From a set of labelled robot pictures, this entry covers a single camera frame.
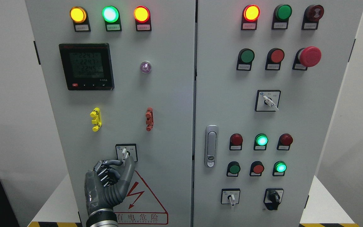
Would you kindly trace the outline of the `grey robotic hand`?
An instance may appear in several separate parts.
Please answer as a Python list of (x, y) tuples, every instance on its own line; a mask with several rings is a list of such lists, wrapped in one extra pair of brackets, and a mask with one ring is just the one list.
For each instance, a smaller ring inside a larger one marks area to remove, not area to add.
[(97, 210), (113, 209), (125, 199), (135, 170), (133, 157), (100, 160), (85, 174), (85, 199), (89, 216)]

